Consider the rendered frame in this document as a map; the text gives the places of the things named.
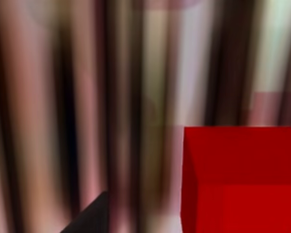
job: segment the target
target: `black object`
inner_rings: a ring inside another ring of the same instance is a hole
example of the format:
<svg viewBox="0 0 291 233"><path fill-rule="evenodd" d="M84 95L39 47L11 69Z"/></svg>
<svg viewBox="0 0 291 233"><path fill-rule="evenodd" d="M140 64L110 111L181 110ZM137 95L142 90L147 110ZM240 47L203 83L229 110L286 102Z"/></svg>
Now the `black object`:
<svg viewBox="0 0 291 233"><path fill-rule="evenodd" d="M108 193L101 193L61 233L108 233Z"/></svg>

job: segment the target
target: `red box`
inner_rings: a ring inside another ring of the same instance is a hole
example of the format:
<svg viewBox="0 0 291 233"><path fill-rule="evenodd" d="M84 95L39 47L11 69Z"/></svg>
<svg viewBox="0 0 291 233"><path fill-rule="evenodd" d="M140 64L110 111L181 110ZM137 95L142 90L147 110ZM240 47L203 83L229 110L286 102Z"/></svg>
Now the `red box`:
<svg viewBox="0 0 291 233"><path fill-rule="evenodd" d="M184 233L291 233L291 128L186 128Z"/></svg>

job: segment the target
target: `red surface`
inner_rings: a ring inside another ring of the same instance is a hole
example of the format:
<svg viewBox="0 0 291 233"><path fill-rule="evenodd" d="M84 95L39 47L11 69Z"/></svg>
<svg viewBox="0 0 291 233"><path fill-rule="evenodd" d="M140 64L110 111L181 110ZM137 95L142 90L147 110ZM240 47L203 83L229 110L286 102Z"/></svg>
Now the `red surface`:
<svg viewBox="0 0 291 233"><path fill-rule="evenodd" d="M184 233L291 233L291 128L186 128Z"/></svg>

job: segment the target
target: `cube top face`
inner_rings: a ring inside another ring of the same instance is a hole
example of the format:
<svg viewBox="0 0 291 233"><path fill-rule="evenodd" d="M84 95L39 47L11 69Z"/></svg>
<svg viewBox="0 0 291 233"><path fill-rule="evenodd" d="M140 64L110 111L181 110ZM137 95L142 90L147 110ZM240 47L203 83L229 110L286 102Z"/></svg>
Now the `cube top face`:
<svg viewBox="0 0 291 233"><path fill-rule="evenodd" d="M291 184L290 127L185 128L199 183Z"/></svg>

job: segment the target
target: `red block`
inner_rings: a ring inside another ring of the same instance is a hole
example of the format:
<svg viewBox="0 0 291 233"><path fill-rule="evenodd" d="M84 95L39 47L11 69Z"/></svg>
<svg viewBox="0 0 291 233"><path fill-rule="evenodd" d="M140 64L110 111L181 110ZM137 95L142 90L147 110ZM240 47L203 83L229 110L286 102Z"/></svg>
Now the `red block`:
<svg viewBox="0 0 291 233"><path fill-rule="evenodd" d="M186 128L184 233L291 233L291 128Z"/></svg>

